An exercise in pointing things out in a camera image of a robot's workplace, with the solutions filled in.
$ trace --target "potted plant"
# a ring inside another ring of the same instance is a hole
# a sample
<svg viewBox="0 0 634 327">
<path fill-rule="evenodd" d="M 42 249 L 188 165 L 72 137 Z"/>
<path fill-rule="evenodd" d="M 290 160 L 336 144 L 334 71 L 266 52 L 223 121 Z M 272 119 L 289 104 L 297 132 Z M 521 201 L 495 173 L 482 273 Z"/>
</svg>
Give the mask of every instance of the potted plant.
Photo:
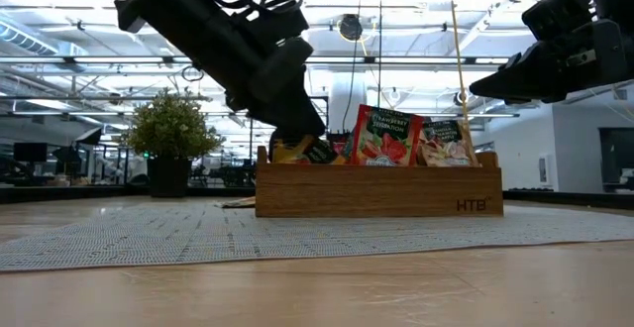
<svg viewBox="0 0 634 327">
<path fill-rule="evenodd" d="M 183 197 L 191 160 L 218 149 L 224 138 L 205 127 L 205 116 L 195 98 L 160 93 L 137 107 L 125 142 L 136 153 L 149 154 L 148 177 L 152 197 Z"/>
</svg>

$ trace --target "yellow package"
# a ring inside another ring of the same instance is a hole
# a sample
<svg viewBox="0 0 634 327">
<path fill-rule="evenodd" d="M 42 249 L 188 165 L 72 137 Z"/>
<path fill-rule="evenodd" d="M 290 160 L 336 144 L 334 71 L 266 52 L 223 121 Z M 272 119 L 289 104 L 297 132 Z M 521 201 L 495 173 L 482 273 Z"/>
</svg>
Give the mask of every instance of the yellow package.
<svg viewBox="0 0 634 327">
<path fill-rule="evenodd" d="M 273 147 L 274 164 L 345 164 L 328 143 L 306 135 L 297 144 L 276 140 Z"/>
</svg>

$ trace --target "gray mat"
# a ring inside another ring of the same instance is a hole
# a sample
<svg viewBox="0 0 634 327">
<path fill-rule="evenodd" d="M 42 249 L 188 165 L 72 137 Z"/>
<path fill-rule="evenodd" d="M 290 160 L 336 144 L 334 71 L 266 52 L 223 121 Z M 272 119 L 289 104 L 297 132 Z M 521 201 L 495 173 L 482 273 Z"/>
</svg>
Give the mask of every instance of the gray mat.
<svg viewBox="0 0 634 327">
<path fill-rule="evenodd" d="M 506 207 L 504 218 L 263 219 L 140 205 L 0 245 L 0 271 L 212 263 L 634 239 L 634 218 Z"/>
</svg>

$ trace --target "wall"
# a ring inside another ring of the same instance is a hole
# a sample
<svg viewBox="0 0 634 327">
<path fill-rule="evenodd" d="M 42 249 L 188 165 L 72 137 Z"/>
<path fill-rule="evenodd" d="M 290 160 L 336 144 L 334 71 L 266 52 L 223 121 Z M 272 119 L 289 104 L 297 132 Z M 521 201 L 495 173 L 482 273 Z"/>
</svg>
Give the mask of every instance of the wall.
<svg viewBox="0 0 634 327">
<path fill-rule="evenodd" d="M 558 190 L 553 106 L 542 104 L 538 109 L 522 110 L 520 115 L 493 119 L 484 133 L 474 136 L 474 144 L 495 143 L 504 189 L 545 187 L 539 180 L 539 158 L 549 156 L 549 188 Z"/>
<path fill-rule="evenodd" d="M 612 107 L 626 113 L 616 104 Z M 603 192 L 598 129 L 634 128 L 634 122 L 604 106 L 556 105 L 553 117 L 560 191 Z"/>
</svg>

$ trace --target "food package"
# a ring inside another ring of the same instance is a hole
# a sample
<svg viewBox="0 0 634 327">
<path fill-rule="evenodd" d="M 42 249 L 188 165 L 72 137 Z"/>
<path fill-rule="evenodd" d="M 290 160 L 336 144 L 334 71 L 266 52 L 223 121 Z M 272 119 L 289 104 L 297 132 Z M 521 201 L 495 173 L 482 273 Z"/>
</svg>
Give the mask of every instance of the food package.
<svg viewBox="0 0 634 327">
<path fill-rule="evenodd" d="M 274 164 L 344 164 L 346 160 L 335 153 L 330 144 L 306 135 L 298 144 L 276 140 L 273 147 Z"/>
<path fill-rule="evenodd" d="M 355 143 L 355 131 L 348 134 L 348 140 L 346 140 L 346 144 L 342 148 L 340 155 L 346 161 L 346 164 L 349 164 L 352 161 L 353 156 L 353 145 Z"/>
<path fill-rule="evenodd" d="M 328 141 L 330 142 L 330 146 L 333 148 L 335 153 L 340 155 L 344 147 L 346 146 L 346 142 L 348 141 L 350 134 L 348 133 L 332 134 L 331 133 L 331 134 L 328 134 L 326 137 Z"/>
<path fill-rule="evenodd" d="M 416 165 L 418 137 L 424 120 L 412 114 L 361 105 L 352 164 Z"/>
<path fill-rule="evenodd" d="M 476 153 L 468 134 L 455 120 L 424 123 L 419 163 L 432 167 L 476 166 Z"/>
</svg>

